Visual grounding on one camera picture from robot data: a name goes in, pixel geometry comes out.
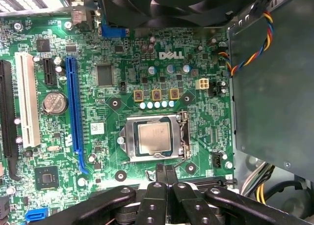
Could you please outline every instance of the green circuit board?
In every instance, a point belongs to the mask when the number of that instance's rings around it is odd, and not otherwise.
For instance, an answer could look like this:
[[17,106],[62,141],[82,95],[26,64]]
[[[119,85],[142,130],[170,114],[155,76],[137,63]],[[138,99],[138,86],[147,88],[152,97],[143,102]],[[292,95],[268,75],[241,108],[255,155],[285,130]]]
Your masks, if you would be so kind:
[[[91,192],[118,185],[140,184],[147,181],[147,173],[154,179],[156,163],[177,165],[182,162],[182,159],[166,159],[131,163],[117,140],[127,118],[133,116],[187,112],[191,158],[176,168],[178,178],[233,177],[233,167],[228,169],[226,166],[227,162],[233,163],[229,88],[226,93],[214,96],[207,89],[195,88],[200,78],[209,79],[210,85],[225,82],[228,86],[228,77],[222,75],[227,70],[226,66],[219,65],[219,58],[212,52],[226,45],[225,31],[216,33],[214,39],[217,42],[210,44],[210,39],[195,38],[191,28],[149,29],[144,34],[128,30],[124,38],[104,38],[98,29],[80,32],[73,27],[67,30],[64,24],[68,21],[70,18],[67,17],[30,17],[1,19],[0,22],[0,59],[12,65],[16,117],[20,116],[20,110],[15,52],[53,59],[73,56],[77,60],[84,161],[88,170],[88,174],[81,173],[78,156],[73,152],[69,108],[60,115],[43,112],[47,94],[59,92],[68,96],[67,80],[64,75],[57,74],[55,85],[45,85],[43,66],[36,63],[35,92],[41,145],[31,148],[31,155],[26,154],[29,148],[19,146],[17,175],[22,178],[20,181],[9,178],[7,161],[1,154],[4,175],[0,194],[5,196],[10,186],[16,189],[10,197],[11,225],[24,222],[25,213],[30,209],[49,207],[51,215],[88,199]],[[22,31],[14,30],[16,22],[23,24]],[[152,36],[156,39],[154,51],[143,54],[142,45],[149,45]],[[38,39],[48,39],[50,51],[38,52]],[[168,51],[176,52],[179,58],[160,58],[160,52]],[[111,72],[108,77],[100,74],[98,67],[101,65],[105,66],[106,72]],[[167,72],[168,65],[174,67],[172,74]],[[183,72],[184,65],[189,65],[191,71]],[[155,68],[155,74],[149,73],[151,66]],[[149,102],[154,103],[152,90],[156,89],[161,90],[160,103],[166,101],[167,107],[148,108]],[[173,107],[169,106],[171,89],[179,92],[179,99],[173,100]],[[134,91],[141,91],[143,96],[139,98],[143,101],[135,101]],[[118,106],[113,106],[113,101],[118,101]],[[141,102],[146,104],[146,108],[140,108]],[[17,132],[21,136],[20,125],[17,125]],[[57,150],[48,150],[51,146]],[[227,159],[217,169],[213,167],[211,152],[220,150],[225,152]],[[90,163],[88,160],[92,153],[96,159]],[[187,170],[191,163],[195,166],[193,172]],[[50,166],[57,167],[57,185],[40,190],[36,185],[38,171],[35,169]],[[118,171],[125,173],[122,182],[117,180]],[[84,178],[83,186],[78,184],[80,178]]]

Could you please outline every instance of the dell logo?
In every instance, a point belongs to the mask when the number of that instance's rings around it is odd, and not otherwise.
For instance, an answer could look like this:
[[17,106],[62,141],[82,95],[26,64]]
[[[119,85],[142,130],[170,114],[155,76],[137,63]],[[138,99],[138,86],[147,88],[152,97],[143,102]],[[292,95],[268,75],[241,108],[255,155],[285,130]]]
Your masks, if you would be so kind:
[[184,59],[182,52],[159,52],[159,59]]

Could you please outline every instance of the gray metal panel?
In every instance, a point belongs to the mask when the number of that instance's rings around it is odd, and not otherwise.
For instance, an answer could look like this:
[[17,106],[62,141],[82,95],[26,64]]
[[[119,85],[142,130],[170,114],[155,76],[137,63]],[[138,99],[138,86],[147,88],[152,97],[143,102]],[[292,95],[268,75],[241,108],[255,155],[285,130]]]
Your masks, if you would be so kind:
[[[270,49],[234,77],[237,149],[312,181],[313,2],[290,0],[274,10]],[[232,35],[233,61],[257,50],[265,30],[262,19]]]

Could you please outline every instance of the black pci express slot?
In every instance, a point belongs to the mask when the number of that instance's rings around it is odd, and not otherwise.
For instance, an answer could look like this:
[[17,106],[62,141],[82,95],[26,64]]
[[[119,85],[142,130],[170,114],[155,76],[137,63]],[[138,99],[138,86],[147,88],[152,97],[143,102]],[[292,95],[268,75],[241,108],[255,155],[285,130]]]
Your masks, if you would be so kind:
[[47,86],[53,86],[56,83],[54,64],[51,58],[43,58],[44,81]]
[[0,60],[0,125],[2,134],[3,155],[8,160],[9,176],[19,181],[16,175],[16,164],[19,149],[15,143],[17,137],[14,124],[15,108],[12,85],[11,63]]

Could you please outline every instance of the cpu socket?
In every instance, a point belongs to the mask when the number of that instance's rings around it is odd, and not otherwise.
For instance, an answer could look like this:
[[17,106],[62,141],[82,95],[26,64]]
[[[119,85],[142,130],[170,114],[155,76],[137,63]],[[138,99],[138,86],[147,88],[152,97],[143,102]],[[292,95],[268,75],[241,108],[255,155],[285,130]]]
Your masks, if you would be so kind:
[[189,158],[187,112],[127,118],[120,145],[130,162]]

